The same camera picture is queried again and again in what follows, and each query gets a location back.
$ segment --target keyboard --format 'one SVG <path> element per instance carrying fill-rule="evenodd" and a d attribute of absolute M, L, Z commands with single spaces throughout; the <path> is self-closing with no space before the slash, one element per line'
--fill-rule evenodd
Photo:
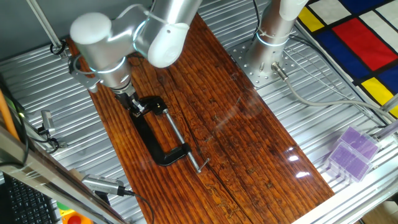
<path fill-rule="evenodd" d="M 10 224 L 55 224 L 51 199 L 4 174 L 1 186 L 1 217 Z"/>

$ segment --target mounting plate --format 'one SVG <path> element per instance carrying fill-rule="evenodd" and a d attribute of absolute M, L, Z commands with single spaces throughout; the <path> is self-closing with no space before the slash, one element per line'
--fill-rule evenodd
<path fill-rule="evenodd" d="M 251 40 L 243 42 L 242 44 L 236 45 L 234 47 L 231 47 L 231 49 L 229 50 L 229 54 L 231 55 L 232 59 L 238 64 L 238 66 L 242 69 L 242 71 L 246 74 L 246 76 L 248 76 L 253 85 L 259 88 L 274 81 L 275 79 L 279 79 L 279 76 L 278 74 L 276 74 L 276 72 L 272 74 L 267 74 L 264 72 L 260 72 L 259 69 L 254 69 L 249 66 L 248 62 L 246 61 L 246 52 L 248 51 L 250 45 L 251 45 Z M 283 53 L 283 59 L 284 62 L 280 66 L 286 73 L 293 72 L 294 70 L 297 69 L 298 65 L 295 62 L 293 62 L 285 52 Z"/>

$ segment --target wooden board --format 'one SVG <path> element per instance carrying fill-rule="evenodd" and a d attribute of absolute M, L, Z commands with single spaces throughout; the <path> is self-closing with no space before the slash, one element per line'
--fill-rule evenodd
<path fill-rule="evenodd" d="M 129 60 L 138 95 L 161 96 L 198 162 L 211 159 L 198 175 L 187 158 L 157 166 L 111 90 L 99 86 L 91 94 L 132 188 L 152 204 L 156 223 L 292 223 L 333 195 L 198 15 L 169 68 Z M 164 116 L 151 113 L 146 120 L 166 150 L 178 145 Z M 148 207 L 138 201 L 150 222 Z"/>

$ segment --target metal rod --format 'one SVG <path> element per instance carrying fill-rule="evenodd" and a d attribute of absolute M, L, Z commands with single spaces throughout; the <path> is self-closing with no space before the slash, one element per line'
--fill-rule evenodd
<path fill-rule="evenodd" d="M 180 140 L 181 144 L 184 144 L 185 143 L 184 138 L 182 137 L 180 131 L 177 128 L 177 126 L 175 125 L 175 123 L 173 121 L 173 118 L 169 114 L 169 110 L 168 109 L 163 110 L 163 113 L 166 114 L 166 117 L 167 117 L 169 123 L 172 125 L 173 130 L 174 130 L 175 134 L 177 135 L 178 139 Z M 201 172 L 201 168 L 203 168 L 203 166 L 205 166 L 206 163 L 210 160 L 210 159 L 207 159 L 205 161 L 205 163 L 201 167 L 199 167 L 199 165 L 198 165 L 197 161 L 195 160 L 192 152 L 188 152 L 187 156 L 188 156 L 189 160 L 191 161 L 191 163 L 193 165 L 193 168 L 195 168 L 197 174 L 199 174 Z"/>
<path fill-rule="evenodd" d="M 173 128 L 175 134 L 177 135 L 178 139 L 180 140 L 181 144 L 184 144 L 184 143 L 185 143 L 184 138 L 182 137 L 180 131 L 179 131 L 178 128 L 177 128 L 177 126 L 175 125 L 175 123 L 174 123 L 174 121 L 173 121 L 173 118 L 172 118 L 171 115 L 169 114 L 169 110 L 166 109 L 166 110 L 163 111 L 163 113 L 166 114 L 166 117 L 167 117 L 169 123 L 172 125 L 172 128 Z"/>
<path fill-rule="evenodd" d="M 60 40 L 58 39 L 57 35 L 55 34 L 54 30 L 52 29 L 49 21 L 45 17 L 39 4 L 37 4 L 37 1 L 36 0 L 26 0 L 26 1 L 29 4 L 29 6 L 32 9 L 35 16 L 37 17 L 37 19 L 39 20 L 40 24 L 42 25 L 44 31 L 47 33 L 52 44 L 58 49 L 61 48 L 62 44 L 61 44 Z"/>

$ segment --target colorful mat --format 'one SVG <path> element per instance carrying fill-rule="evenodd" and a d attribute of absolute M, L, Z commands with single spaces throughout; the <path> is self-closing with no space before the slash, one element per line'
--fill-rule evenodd
<path fill-rule="evenodd" d="M 398 93 L 398 0 L 309 1 L 298 18 L 372 100 Z"/>

